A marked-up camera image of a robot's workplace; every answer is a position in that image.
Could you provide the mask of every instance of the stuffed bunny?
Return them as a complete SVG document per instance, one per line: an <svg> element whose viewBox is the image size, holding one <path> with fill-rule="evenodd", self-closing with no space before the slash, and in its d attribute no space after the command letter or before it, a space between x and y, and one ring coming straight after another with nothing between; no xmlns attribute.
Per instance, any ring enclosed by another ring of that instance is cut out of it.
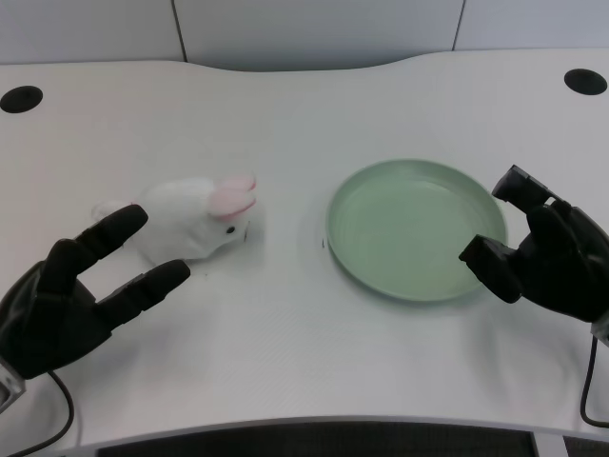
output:
<svg viewBox="0 0 609 457"><path fill-rule="evenodd" d="M148 222L133 235L136 248L153 264L173 259L202 259L233 240L243 240L244 213L256 199L253 176L235 176L218 185L206 178L173 181L146 189L132 203L148 214ZM105 202L92 210L100 220L126 206Z"/></svg>

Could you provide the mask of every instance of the wire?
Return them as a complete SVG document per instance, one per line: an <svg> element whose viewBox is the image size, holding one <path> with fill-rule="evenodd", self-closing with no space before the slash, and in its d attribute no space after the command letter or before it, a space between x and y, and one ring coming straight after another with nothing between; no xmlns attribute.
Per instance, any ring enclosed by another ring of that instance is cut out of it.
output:
<svg viewBox="0 0 609 457"><path fill-rule="evenodd" d="M581 393L580 403L580 414L581 419L586 424L594 427L609 428L609 422L595 421L590 419L586 414L586 402L588 401L588 390L590 390L590 383L592 382L592 375L594 374L594 363L597 360L597 345L599 340L596 336L592 337L592 347L590 348L590 362L588 362L588 373L586 374L586 380L583 383L583 392Z"/></svg>
<svg viewBox="0 0 609 457"><path fill-rule="evenodd" d="M49 371L47 374L52 378L53 381L55 381L55 384L57 384L57 386L61 389L62 393L66 397L66 402L68 402L68 421L56 435L47 439L47 441L43 441L42 443L39 443L36 446L28 447L27 449L15 452L14 454L9 455L8 457L23 457L24 455L30 455L33 452L36 452L37 450L52 445L68 432L69 428L72 426L72 422L74 422L74 402L72 401L72 397L69 394L68 388L63 383L63 381L59 379L59 376L54 373L54 371Z"/></svg>

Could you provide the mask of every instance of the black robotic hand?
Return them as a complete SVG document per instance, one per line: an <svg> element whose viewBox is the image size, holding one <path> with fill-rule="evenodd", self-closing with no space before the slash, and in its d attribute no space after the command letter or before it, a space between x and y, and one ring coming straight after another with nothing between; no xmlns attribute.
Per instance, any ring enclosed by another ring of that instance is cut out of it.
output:
<svg viewBox="0 0 609 457"><path fill-rule="evenodd" d="M526 214L531 233L518 249L476 236L460 259L508 303L521 296L585 322L607 320L609 238L581 209L571 207L518 167L493 195ZM549 206L548 200L554 199ZM607 341L607 326L596 334Z"/></svg>
<svg viewBox="0 0 609 457"><path fill-rule="evenodd" d="M76 276L147 222L136 205L120 209L74 240L60 240L0 302L2 359L21 378L63 367L91 352L113 329L165 299L190 275L181 260L141 274L96 303Z"/></svg>

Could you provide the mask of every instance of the rabbit ear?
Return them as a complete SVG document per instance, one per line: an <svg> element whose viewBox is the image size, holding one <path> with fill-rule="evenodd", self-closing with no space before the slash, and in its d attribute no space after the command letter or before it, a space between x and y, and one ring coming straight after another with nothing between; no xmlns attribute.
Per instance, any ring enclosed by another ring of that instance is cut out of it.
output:
<svg viewBox="0 0 609 457"><path fill-rule="evenodd" d="M218 188L250 191L256 187L256 177L250 174L239 174L223 179Z"/></svg>
<svg viewBox="0 0 609 457"><path fill-rule="evenodd" d="M222 221L228 221L237 214L250 209L256 198L249 193L234 189L217 189L207 199L207 212Z"/></svg>

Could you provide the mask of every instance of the white wall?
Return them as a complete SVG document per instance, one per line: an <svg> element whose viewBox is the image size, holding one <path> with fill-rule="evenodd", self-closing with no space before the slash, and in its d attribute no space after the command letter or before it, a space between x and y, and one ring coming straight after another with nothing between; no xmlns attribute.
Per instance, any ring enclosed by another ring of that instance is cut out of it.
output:
<svg viewBox="0 0 609 457"><path fill-rule="evenodd" d="M190 62L314 70L451 50L462 0L177 0L176 6Z"/></svg>
<svg viewBox="0 0 609 457"><path fill-rule="evenodd" d="M182 60L169 0L0 0L0 64Z"/></svg>
<svg viewBox="0 0 609 457"><path fill-rule="evenodd" d="M609 0L467 0L456 50L609 47Z"/></svg>
<svg viewBox="0 0 609 457"><path fill-rule="evenodd" d="M191 62L377 65L451 50L462 0L176 0ZM456 50L609 47L609 0L466 0ZM171 0L0 0L0 64L182 60Z"/></svg>

